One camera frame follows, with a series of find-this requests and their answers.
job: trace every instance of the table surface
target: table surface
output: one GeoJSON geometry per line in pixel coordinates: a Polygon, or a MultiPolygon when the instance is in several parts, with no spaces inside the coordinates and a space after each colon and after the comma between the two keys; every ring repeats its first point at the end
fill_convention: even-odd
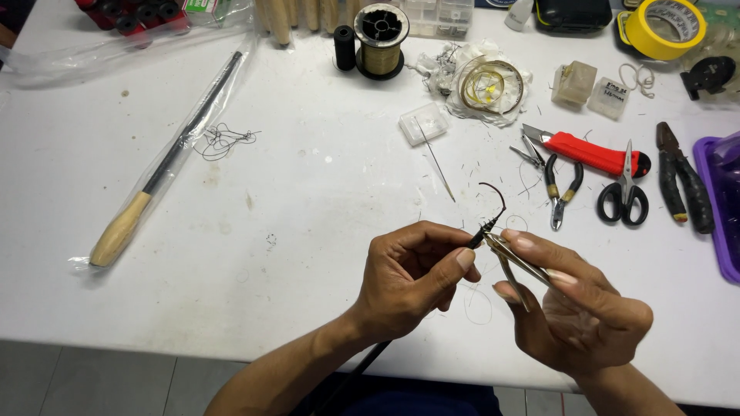
{"type": "MultiPolygon", "coordinates": [[[[67,261],[90,252],[139,175],[168,142],[238,45],[229,38],[59,88],[20,88],[3,71],[0,110],[0,338],[251,361],[339,315],[357,296],[369,241],[418,219],[477,230],[500,203],[500,225],[529,229],[579,251],[624,296],[652,306],[655,323],[634,363],[674,400],[740,407],[740,288],[719,274],[708,236],[675,224],[657,181],[655,125],[668,121],[689,154],[705,135],[738,129],[732,104],[691,102],[675,67],[656,68],[655,99],[632,93],[619,122],[551,103],[548,84],[573,60],[619,79],[632,59],[611,29],[591,38],[515,33],[504,13],[475,10],[468,41],[495,41],[534,81],[525,113],[504,129],[451,120],[434,139],[453,203],[424,147],[410,148],[399,115],[432,101],[412,70],[386,82],[332,65],[325,36],[298,34],[295,51],[262,42],[245,85],[223,114],[255,143],[206,162],[192,154],[118,263],[104,277],[67,261]],[[127,97],[121,92],[129,91],[127,97]],[[550,230],[545,186],[510,151],[524,122],[622,149],[655,163],[638,181],[650,214],[638,229],[594,212],[612,178],[587,169],[581,190],[550,230]],[[532,186],[523,192],[524,186],[532,186]]],[[[70,2],[38,1],[16,50],[35,53],[109,38],[70,2]]],[[[408,38],[413,62],[440,40],[408,38]]],[[[566,187],[570,161],[558,176],[566,187]]],[[[514,344],[513,319],[491,285],[504,279],[481,249],[482,283],[460,284],[445,313],[397,340],[372,374],[570,391],[573,381],[514,344]]],[[[545,287],[515,270],[538,296],[545,287]]],[[[352,368],[361,355],[343,368],[352,368]]]]}

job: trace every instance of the forearm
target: forearm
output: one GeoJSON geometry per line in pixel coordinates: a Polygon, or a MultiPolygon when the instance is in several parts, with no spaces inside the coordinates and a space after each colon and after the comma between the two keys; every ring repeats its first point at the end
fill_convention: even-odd
{"type": "Polygon", "coordinates": [[[369,345],[343,315],[239,371],[213,397],[204,416],[285,415],[369,345]]]}
{"type": "Polygon", "coordinates": [[[685,416],[632,364],[573,378],[599,416],[685,416]]]}

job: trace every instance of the tile floor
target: tile floor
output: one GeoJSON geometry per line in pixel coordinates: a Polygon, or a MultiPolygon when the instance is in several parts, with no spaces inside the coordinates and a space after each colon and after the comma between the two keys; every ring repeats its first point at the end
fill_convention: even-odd
{"type": "MultiPolygon", "coordinates": [[[[201,416],[244,365],[0,341],[0,416],[201,416]]],[[[494,391],[504,416],[596,415],[581,395],[494,391]]]]}

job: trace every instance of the glue bottle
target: glue bottle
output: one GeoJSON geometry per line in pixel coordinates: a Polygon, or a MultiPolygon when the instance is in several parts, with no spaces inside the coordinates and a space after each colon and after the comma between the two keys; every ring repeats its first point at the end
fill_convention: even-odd
{"type": "Polygon", "coordinates": [[[509,29],[520,32],[532,14],[533,5],[534,0],[517,0],[516,3],[511,5],[509,13],[506,15],[506,19],[504,19],[506,26],[509,26],[509,29]]]}

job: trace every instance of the hand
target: hand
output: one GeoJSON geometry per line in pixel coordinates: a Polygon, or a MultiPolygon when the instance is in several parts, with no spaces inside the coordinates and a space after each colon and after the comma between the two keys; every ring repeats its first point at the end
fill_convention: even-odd
{"type": "Polygon", "coordinates": [[[632,361],[637,344],[653,324],[648,305],[620,296],[601,270],[573,250],[528,232],[505,229],[502,237],[523,259],[546,268],[550,282],[565,295],[549,289],[540,308],[532,292],[520,284],[531,306],[527,313],[508,282],[494,285],[514,314],[522,351],[571,377],[632,361]]]}
{"type": "Polygon", "coordinates": [[[460,229],[420,221],[373,238],[360,296],[347,311],[371,343],[400,338],[434,308],[445,312],[457,282],[477,282],[473,238],[460,229]]]}

